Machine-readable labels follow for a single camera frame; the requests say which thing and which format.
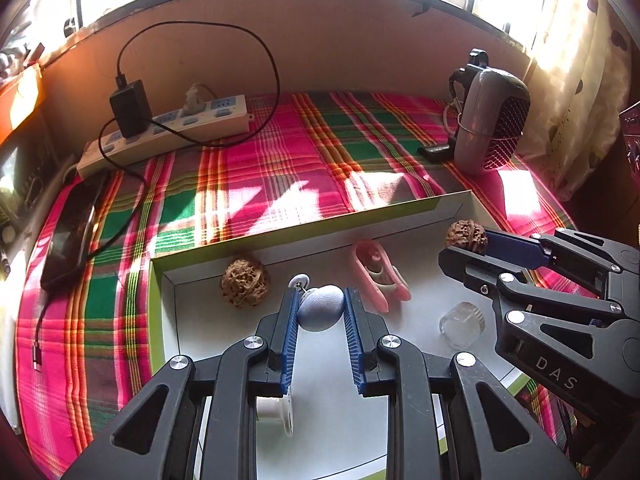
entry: pink plastic clip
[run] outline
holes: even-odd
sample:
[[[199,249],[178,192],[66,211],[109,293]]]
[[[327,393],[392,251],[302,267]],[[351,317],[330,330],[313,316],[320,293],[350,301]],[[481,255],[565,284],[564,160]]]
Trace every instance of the pink plastic clip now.
[[[351,247],[358,288],[379,312],[389,312],[386,298],[409,301],[411,292],[382,246],[373,240],[361,240]]]

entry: bed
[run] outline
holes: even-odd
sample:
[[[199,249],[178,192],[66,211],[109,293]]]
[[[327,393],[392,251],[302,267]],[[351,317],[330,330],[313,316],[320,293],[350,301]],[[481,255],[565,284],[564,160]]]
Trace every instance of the bed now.
[[[273,99],[248,101],[257,123]],[[446,139],[443,110],[443,102],[386,93],[287,94],[249,142],[228,150],[187,148],[139,163],[136,169],[151,184],[142,212],[88,265],[68,296],[52,300],[40,335],[44,371],[38,373],[31,345],[40,273],[71,186],[63,189],[31,257],[15,337],[20,416],[41,469],[50,478],[62,475],[151,377],[144,299],[156,256],[465,189],[505,231],[528,236],[574,227],[515,157],[502,171],[475,179],[452,164],[421,159],[419,146]],[[455,121],[451,116],[452,127]],[[113,173],[94,247],[119,229],[141,192],[137,180]],[[551,272],[534,278],[557,290],[577,289]],[[535,388],[530,384],[527,394]]]

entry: white tray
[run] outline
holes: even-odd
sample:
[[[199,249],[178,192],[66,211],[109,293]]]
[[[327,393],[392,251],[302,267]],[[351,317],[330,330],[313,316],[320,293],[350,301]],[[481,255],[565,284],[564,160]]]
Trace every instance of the white tray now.
[[[267,265],[271,291],[252,310],[235,309],[222,298],[220,275],[229,258],[167,272],[162,305],[167,319],[171,314],[175,317],[169,323],[172,326],[163,329],[166,358],[182,353],[199,360],[222,354],[231,344],[254,333],[262,316],[277,312],[289,280],[300,272],[309,275],[311,286],[355,286],[349,261],[351,243],[369,235],[385,248],[412,292],[411,301],[391,305],[383,316],[391,333],[424,352],[451,357],[456,350],[441,336],[438,322],[456,304],[469,301],[484,314],[486,328],[468,350],[506,387],[515,381],[522,383],[520,371],[494,351],[491,301],[447,278],[438,267],[438,252],[455,218],[475,217],[489,227],[495,226],[488,225],[492,223],[490,217],[478,210],[479,203],[471,193],[463,195],[462,202],[446,201],[423,214],[255,251],[254,255]],[[364,305],[374,312],[366,299]],[[257,424],[260,480],[357,480],[385,468],[387,400],[364,399],[357,394],[342,320],[325,332],[299,331],[291,391],[292,438],[286,437],[282,427]],[[440,403],[434,400],[439,437],[444,439]]]

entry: small glass cup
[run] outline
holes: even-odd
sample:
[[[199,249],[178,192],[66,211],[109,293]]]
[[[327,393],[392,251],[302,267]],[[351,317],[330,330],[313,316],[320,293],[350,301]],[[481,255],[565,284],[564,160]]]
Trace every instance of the small glass cup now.
[[[458,350],[466,350],[484,332],[484,316],[473,303],[463,301],[440,318],[440,332]]]

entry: gray ball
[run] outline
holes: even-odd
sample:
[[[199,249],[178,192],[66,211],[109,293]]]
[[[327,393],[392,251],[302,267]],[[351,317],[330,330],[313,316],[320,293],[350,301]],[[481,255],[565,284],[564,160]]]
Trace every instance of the gray ball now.
[[[298,309],[298,324],[309,332],[322,332],[337,323],[344,309],[344,294],[335,285],[316,288]]]

